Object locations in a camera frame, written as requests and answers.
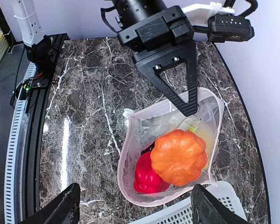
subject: wall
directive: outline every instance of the wall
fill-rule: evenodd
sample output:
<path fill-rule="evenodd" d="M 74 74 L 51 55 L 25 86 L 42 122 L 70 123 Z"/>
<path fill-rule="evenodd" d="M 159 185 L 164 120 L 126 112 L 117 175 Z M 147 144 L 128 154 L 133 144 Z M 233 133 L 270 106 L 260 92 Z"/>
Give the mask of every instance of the wall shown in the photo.
<path fill-rule="evenodd" d="M 264 163 L 272 224 L 280 224 L 280 1 L 259 0 L 255 37 L 217 44 L 244 99 Z M 246 9 L 238 0 L 235 9 Z"/>
<path fill-rule="evenodd" d="M 14 18 L 12 0 L 0 0 L 0 7 L 15 35 L 21 40 L 21 31 Z M 168 7 L 180 5 L 185 7 L 195 3 L 209 4 L 211 0 L 164 0 Z M 115 36 L 102 22 L 101 7 L 112 7 L 110 1 L 104 0 L 34 0 L 35 8 L 42 28 L 48 35 L 68 33 L 71 39 Z M 107 18 L 116 29 L 118 27 L 116 12 L 109 13 Z"/>

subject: red bell pepper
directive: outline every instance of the red bell pepper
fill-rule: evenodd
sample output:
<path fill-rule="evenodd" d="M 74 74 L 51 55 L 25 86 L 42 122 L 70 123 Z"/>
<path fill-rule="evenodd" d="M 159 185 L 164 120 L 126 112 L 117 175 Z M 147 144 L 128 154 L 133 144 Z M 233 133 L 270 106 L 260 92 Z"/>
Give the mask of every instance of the red bell pepper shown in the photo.
<path fill-rule="evenodd" d="M 136 164 L 134 188 L 138 193 L 163 192 L 169 187 L 151 167 L 151 152 L 144 153 Z"/>

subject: orange pumpkin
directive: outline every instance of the orange pumpkin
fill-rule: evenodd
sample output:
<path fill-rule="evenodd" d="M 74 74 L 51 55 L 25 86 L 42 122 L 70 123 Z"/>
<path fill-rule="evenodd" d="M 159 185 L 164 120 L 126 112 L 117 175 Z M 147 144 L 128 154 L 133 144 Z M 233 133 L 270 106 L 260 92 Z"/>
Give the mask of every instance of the orange pumpkin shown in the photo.
<path fill-rule="evenodd" d="M 175 130 L 155 141 L 153 170 L 167 183 L 184 186 L 197 180 L 207 164 L 205 142 L 194 133 Z"/>

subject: bolt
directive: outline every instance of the bolt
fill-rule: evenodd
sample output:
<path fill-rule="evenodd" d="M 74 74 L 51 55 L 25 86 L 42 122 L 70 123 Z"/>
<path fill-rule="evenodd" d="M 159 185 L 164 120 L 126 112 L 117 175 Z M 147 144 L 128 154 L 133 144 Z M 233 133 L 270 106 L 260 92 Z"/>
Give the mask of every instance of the bolt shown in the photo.
<path fill-rule="evenodd" d="M 173 62 L 179 62 L 179 60 L 180 60 L 180 59 L 179 59 L 178 57 L 174 57 L 174 58 L 173 58 Z"/>
<path fill-rule="evenodd" d="M 154 69 L 155 69 L 155 70 L 160 70 L 160 69 L 162 69 L 162 67 L 161 67 L 160 65 L 156 65 L 156 66 L 154 67 Z"/>

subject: dark marble surface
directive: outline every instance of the dark marble surface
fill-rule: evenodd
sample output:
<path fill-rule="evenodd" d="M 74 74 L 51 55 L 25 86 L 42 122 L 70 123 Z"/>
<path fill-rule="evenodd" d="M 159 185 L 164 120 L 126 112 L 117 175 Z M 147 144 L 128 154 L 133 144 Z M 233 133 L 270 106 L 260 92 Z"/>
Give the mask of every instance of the dark marble surface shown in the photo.
<path fill-rule="evenodd" d="M 117 186 L 118 151 L 126 126 L 124 108 L 144 109 L 164 97 L 135 69 L 133 52 L 116 39 L 66 41 L 52 83 L 42 138 L 40 202 L 46 205 L 72 182 L 81 186 L 81 224 L 123 224 L 156 208 L 129 203 Z M 198 43 L 199 86 L 225 102 L 216 180 L 235 189 L 252 224 L 268 223 L 262 168 L 251 127 L 232 80 L 214 46 Z M 185 69 L 163 74 L 178 92 Z"/>

